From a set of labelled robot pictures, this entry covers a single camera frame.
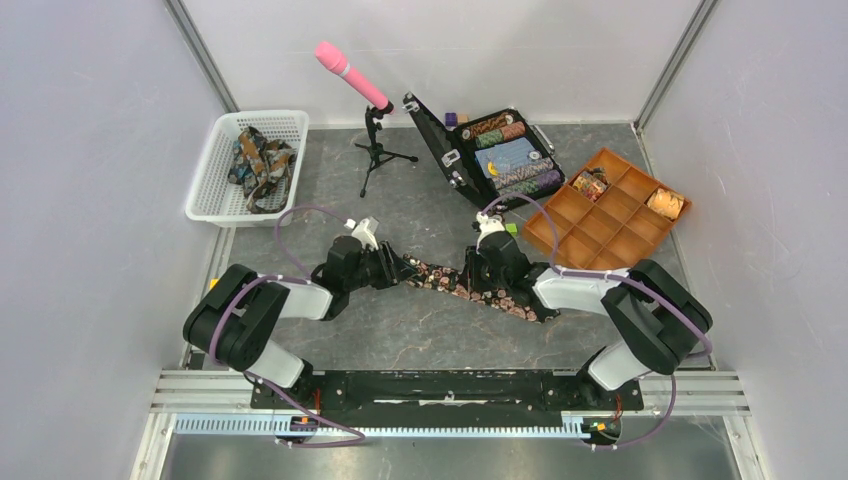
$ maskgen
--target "metal corner post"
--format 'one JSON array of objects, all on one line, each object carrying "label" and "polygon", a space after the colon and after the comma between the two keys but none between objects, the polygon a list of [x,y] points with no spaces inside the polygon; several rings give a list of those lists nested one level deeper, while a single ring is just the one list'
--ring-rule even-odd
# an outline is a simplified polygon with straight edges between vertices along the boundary
[{"label": "metal corner post", "polygon": [[719,0],[701,0],[698,3],[695,13],[692,14],[689,24],[683,30],[683,35],[674,47],[674,51],[665,64],[665,68],[663,68],[659,79],[657,79],[657,83],[654,85],[653,90],[651,90],[651,94],[648,95],[648,100],[639,112],[639,116],[633,122],[633,127],[637,132],[644,130],[645,125],[651,120],[651,117],[657,110],[657,106],[677,76],[677,72],[680,71],[680,67],[689,55],[692,46],[695,44],[695,41],[698,39],[704,25],[706,25],[707,20],[709,20],[718,3]]},{"label": "metal corner post", "polygon": [[186,44],[191,49],[192,55],[197,60],[197,64],[200,65],[200,69],[203,70],[203,74],[209,80],[209,85],[221,101],[224,110],[227,113],[238,112],[238,104],[236,104],[233,94],[230,93],[230,89],[227,88],[227,83],[215,65],[209,49],[203,43],[203,38],[200,36],[200,32],[197,31],[197,26],[192,21],[183,0],[164,0],[164,2],[174,19],[174,23],[177,24],[177,28],[183,34]]}]

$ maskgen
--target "white wall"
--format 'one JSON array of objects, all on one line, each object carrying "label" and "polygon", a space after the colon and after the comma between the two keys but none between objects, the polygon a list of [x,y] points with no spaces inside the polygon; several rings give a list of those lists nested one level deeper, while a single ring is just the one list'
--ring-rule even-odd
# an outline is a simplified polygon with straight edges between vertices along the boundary
[{"label": "white wall", "polygon": [[690,280],[778,479],[848,463],[848,3],[722,2],[647,127]]},{"label": "white wall", "polygon": [[[336,44],[395,105],[507,105],[535,121],[636,117],[697,0],[186,0],[244,110],[361,125],[366,101],[312,52]],[[394,119],[408,122],[408,117]]]},{"label": "white wall", "polygon": [[221,107],[159,1],[0,5],[0,478],[127,478],[205,273],[183,204]]}]

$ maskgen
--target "black briefcase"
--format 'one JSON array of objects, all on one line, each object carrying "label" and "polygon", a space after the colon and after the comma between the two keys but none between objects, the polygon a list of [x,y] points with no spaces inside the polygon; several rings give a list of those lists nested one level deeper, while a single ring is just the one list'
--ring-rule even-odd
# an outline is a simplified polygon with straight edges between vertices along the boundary
[{"label": "black briefcase", "polygon": [[[404,96],[403,108],[412,117],[450,186],[477,208],[484,208],[507,191],[521,191],[534,200],[546,197],[559,190],[565,181],[554,157],[553,144],[541,129],[527,124],[515,109],[507,108],[448,130],[411,92]],[[496,150],[501,153],[490,153]],[[487,155],[493,160],[486,161]],[[525,155],[526,161],[520,158]],[[537,175],[541,168],[545,171]],[[523,199],[510,198],[501,202],[498,211],[525,203]]]}]

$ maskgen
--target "gray floor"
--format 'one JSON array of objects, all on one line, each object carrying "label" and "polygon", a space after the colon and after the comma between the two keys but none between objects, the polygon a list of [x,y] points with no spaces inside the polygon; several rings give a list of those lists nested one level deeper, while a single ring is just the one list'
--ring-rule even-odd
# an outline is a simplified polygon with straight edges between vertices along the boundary
[{"label": "gray floor", "polygon": [[[557,161],[571,175],[601,147],[609,147],[646,169],[629,125],[545,126],[557,148]],[[368,195],[359,190],[367,154],[353,146],[367,142],[364,130],[309,132],[297,204],[316,204],[360,219],[380,220],[378,237],[395,251],[424,261],[462,267],[463,251],[473,244],[476,209],[450,189],[417,130],[387,129],[379,134],[387,150],[417,155],[418,164],[393,160],[371,176]],[[530,206],[507,215],[522,225]],[[296,214],[283,239],[307,266],[325,259],[332,239],[345,230],[318,212]],[[525,253],[543,260],[520,239]],[[680,261],[669,239],[653,258],[682,279]],[[274,244],[272,229],[236,232],[231,263],[263,273],[297,274]],[[317,369],[579,368],[619,337],[608,318],[564,311],[544,325],[531,324],[457,297],[403,285],[351,295],[350,306],[332,322],[293,320],[278,325],[274,340]]]},{"label": "gray floor", "polygon": [[[625,417],[625,438],[656,420]],[[656,437],[591,453],[561,439],[372,439],[365,447],[288,450],[269,437],[177,435],[163,479],[628,479],[740,478],[721,418],[673,418]]]}]

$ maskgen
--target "black mounting plate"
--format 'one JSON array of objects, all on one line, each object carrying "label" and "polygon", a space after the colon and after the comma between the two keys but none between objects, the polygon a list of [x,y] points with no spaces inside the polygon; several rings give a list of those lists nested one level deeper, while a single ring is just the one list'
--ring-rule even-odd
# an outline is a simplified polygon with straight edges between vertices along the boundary
[{"label": "black mounting plate", "polygon": [[[585,403],[578,383],[575,375],[552,370],[316,371],[304,406],[315,408],[320,390],[322,416],[375,428],[557,427],[563,411],[614,411],[616,394],[624,410],[644,409],[635,380],[595,406]],[[268,387],[257,387],[251,408],[291,408]]]}]

